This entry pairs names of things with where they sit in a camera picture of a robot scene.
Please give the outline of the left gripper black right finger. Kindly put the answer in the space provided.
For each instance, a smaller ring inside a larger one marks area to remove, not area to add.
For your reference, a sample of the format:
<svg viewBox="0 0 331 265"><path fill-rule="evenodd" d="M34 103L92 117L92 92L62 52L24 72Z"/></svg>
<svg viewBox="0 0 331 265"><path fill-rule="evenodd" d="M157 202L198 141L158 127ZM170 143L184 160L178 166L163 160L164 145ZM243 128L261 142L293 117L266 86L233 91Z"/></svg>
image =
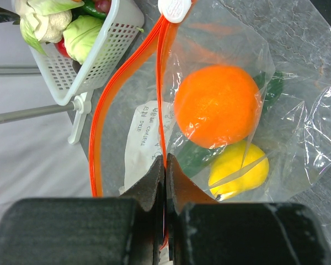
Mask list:
<svg viewBox="0 0 331 265"><path fill-rule="evenodd" d="M297 203L219 203L167 157L169 258L174 264L331 264L313 211Z"/></svg>

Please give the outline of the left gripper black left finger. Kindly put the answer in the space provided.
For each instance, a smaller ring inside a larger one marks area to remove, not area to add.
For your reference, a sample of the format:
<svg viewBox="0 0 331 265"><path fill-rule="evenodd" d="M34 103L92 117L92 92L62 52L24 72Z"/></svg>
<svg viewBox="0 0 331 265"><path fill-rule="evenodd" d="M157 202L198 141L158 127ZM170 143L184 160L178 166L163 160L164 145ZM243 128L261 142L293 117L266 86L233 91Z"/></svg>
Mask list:
<svg viewBox="0 0 331 265"><path fill-rule="evenodd" d="M0 264L158 264L164 165L119 197L29 198L0 220Z"/></svg>

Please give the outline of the green cucumber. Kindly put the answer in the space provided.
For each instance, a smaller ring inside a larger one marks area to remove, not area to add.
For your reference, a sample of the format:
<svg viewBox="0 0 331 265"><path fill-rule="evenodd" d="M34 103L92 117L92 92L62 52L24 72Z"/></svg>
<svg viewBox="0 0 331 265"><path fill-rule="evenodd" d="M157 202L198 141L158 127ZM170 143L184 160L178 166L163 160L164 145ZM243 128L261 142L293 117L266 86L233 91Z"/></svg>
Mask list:
<svg viewBox="0 0 331 265"><path fill-rule="evenodd" d="M283 92L284 74L275 71L266 87L266 95L261 114L267 113ZM177 160L186 176L193 178L224 151L225 147L217 149L205 149L187 141L177 154Z"/></svg>

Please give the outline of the yellow lemon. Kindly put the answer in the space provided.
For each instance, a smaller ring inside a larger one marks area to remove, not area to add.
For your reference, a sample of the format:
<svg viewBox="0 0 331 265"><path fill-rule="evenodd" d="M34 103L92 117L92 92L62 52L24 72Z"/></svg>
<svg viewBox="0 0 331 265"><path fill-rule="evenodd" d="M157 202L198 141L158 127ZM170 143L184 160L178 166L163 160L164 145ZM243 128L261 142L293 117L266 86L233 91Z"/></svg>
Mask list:
<svg viewBox="0 0 331 265"><path fill-rule="evenodd" d="M208 185L219 200L262 185L269 173L267 155L254 144L240 141L225 148L211 166Z"/></svg>

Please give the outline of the orange fruit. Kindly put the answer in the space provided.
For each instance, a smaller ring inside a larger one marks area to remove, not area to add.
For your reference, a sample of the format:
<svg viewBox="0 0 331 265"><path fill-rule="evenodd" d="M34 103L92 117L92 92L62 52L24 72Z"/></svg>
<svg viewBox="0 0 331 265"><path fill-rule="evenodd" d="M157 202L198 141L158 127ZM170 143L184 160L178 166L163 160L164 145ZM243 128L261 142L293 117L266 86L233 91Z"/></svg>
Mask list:
<svg viewBox="0 0 331 265"><path fill-rule="evenodd" d="M246 138L256 126L260 105L250 74L238 66L211 65L182 80L174 114L186 138L211 149Z"/></svg>

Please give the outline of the clear zip top bag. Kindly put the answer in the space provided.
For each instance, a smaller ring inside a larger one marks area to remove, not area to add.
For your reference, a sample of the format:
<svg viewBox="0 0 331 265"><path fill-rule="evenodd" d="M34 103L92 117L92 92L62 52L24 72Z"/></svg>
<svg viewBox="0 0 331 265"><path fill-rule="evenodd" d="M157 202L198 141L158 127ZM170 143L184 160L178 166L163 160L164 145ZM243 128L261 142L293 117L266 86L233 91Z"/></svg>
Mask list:
<svg viewBox="0 0 331 265"><path fill-rule="evenodd" d="M331 1L214 1L257 31L276 69L282 96L264 115L258 142L281 141L266 200L310 206L331 246Z"/></svg>

